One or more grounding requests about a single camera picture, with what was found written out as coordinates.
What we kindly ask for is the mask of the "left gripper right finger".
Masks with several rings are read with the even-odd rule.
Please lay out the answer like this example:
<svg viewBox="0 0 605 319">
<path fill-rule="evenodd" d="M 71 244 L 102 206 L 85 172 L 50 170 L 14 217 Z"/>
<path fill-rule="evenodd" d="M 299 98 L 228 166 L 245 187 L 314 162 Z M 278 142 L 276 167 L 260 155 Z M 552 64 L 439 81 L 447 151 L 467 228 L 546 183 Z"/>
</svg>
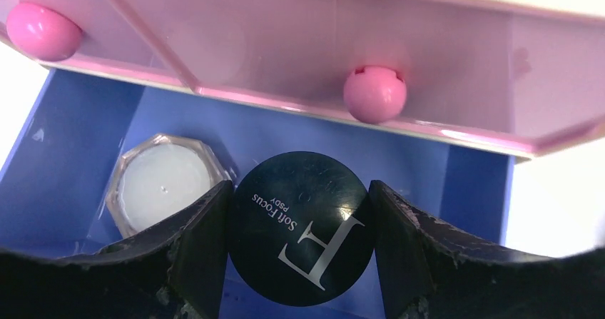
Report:
<svg viewBox="0 0 605 319">
<path fill-rule="evenodd" d="M 604 249 L 549 258 L 505 248 L 410 205 L 382 181 L 369 197 L 388 318 L 602 318 Z"/>
</svg>

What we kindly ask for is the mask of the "purple drawer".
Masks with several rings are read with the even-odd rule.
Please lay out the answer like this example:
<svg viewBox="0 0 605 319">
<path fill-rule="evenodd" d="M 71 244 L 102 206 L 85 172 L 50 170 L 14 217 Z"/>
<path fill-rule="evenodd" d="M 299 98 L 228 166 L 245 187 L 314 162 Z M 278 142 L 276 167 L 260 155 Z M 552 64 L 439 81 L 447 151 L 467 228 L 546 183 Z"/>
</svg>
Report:
<svg viewBox="0 0 605 319">
<path fill-rule="evenodd" d="M 97 283 L 61 297 L 67 279 L 9 265 L 92 254 L 121 239 L 104 198 L 118 158 L 157 133 L 208 144 L 235 183 L 290 151 L 337 159 L 418 208 L 495 243 L 507 221 L 510 156 L 359 126 L 53 71 L 1 170 L 3 318 L 177 318 L 168 269 L 133 285 Z"/>
</svg>

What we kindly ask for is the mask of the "round dark blue jar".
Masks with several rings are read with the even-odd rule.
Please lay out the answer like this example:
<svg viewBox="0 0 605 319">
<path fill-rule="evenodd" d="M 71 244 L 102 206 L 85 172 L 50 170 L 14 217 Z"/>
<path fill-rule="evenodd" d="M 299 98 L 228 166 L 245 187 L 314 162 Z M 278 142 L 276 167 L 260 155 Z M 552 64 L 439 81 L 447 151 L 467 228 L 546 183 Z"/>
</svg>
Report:
<svg viewBox="0 0 605 319">
<path fill-rule="evenodd" d="M 365 272 L 375 214 L 363 182 L 319 153 L 273 156 L 238 184 L 228 207 L 226 245 L 239 276 L 273 302 L 330 301 Z"/>
</svg>

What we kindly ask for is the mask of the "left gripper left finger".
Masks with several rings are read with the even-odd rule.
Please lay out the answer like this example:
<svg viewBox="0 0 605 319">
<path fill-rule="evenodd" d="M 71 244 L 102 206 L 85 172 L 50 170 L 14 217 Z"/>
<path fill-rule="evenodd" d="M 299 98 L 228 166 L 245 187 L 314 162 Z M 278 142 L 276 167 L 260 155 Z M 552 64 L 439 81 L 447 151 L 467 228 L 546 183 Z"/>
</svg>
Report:
<svg viewBox="0 0 605 319">
<path fill-rule="evenodd" d="M 217 318 L 233 194 L 220 182 L 179 213 L 92 255 L 1 252 L 3 318 Z"/>
</svg>

